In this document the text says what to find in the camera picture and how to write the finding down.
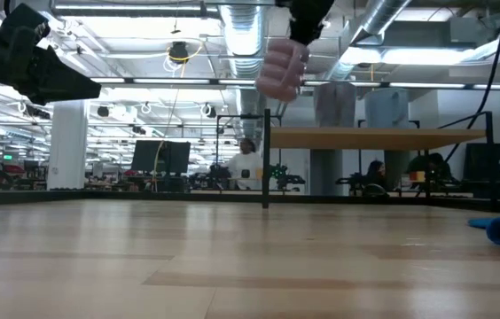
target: person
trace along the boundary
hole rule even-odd
[[[427,165],[435,180],[449,181],[452,179],[451,167],[440,153],[429,154],[429,159],[426,159],[423,155],[418,155],[408,165],[407,172],[425,172]]]
[[[383,189],[387,189],[386,165],[379,160],[374,160],[368,166],[365,181],[368,184],[377,184],[382,186]]]
[[[240,153],[236,154],[224,165],[230,171],[232,178],[237,179],[237,187],[244,191],[261,189],[258,180],[258,169],[262,168],[262,158],[256,153],[256,145],[251,139],[240,141]]]

